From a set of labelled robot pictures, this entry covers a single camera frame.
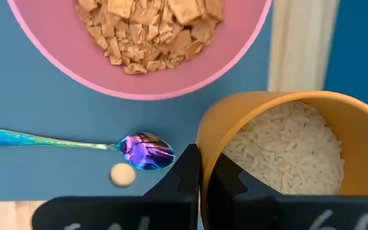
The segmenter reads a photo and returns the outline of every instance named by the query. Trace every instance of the white trim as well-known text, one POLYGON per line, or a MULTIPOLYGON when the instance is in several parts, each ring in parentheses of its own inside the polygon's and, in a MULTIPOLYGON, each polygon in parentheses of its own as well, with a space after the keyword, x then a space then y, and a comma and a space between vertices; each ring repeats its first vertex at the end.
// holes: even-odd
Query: white trim
POLYGON ((323 88, 338 4, 274 1, 269 91, 323 88))

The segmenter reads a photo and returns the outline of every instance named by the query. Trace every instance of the crushed cereal flakes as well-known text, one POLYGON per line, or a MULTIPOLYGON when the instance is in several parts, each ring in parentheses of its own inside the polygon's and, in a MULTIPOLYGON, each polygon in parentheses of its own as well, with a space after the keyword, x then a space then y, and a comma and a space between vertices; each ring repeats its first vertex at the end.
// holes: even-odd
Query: crushed cereal flakes
POLYGON ((86 30, 125 74, 176 68, 209 45, 224 0, 77 0, 86 30))

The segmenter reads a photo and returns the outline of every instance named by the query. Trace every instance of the blue surface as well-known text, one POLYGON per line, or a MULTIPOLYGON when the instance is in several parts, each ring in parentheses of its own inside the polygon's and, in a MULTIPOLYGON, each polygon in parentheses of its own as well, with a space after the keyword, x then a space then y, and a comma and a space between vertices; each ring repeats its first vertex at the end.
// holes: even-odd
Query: blue surface
MULTIPOLYGON (((86 142, 117 142, 142 130, 161 136, 178 153, 195 142, 204 111, 240 91, 266 89, 270 24, 225 76, 198 92, 161 102, 135 102, 88 89, 51 65, 33 47, 0 0, 0 128, 86 142)), ((112 151, 51 147, 0 148, 0 200, 51 199, 63 195, 143 195, 167 171, 137 172, 135 184, 116 188, 112 151)))
POLYGON ((341 0, 325 90, 368 104, 368 3, 341 0))

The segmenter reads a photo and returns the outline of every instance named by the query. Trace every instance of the bowl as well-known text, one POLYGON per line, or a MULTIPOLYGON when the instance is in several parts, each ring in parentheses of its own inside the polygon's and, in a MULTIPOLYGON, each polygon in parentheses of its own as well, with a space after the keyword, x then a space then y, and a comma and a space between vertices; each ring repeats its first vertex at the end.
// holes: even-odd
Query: bowl
POLYGON ((345 159, 340 195, 368 195, 368 105, 328 91, 303 93, 250 92, 235 94, 212 105, 199 125, 203 180, 201 214, 207 220, 207 191, 215 164, 233 135, 252 118, 285 102, 303 101, 315 107, 342 142, 345 159))
POLYGON ((111 66, 88 35, 76 0, 8 0, 28 38, 58 69, 106 95, 131 100, 162 100, 200 89, 226 73, 260 32, 271 0, 227 1, 225 19, 209 47, 173 70, 125 75, 111 66))

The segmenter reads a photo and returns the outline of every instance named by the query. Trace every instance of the rainbow metallic spoon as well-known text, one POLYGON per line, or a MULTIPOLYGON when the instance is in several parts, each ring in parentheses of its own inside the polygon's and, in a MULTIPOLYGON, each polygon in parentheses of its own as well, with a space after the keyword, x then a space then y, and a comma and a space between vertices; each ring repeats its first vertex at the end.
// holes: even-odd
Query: rainbow metallic spoon
POLYGON ((125 160, 135 168, 150 171, 169 167, 175 158, 175 151, 169 144, 147 132, 127 135, 117 144, 91 144, 0 130, 0 147, 5 146, 56 146, 114 150, 122 153, 125 160))

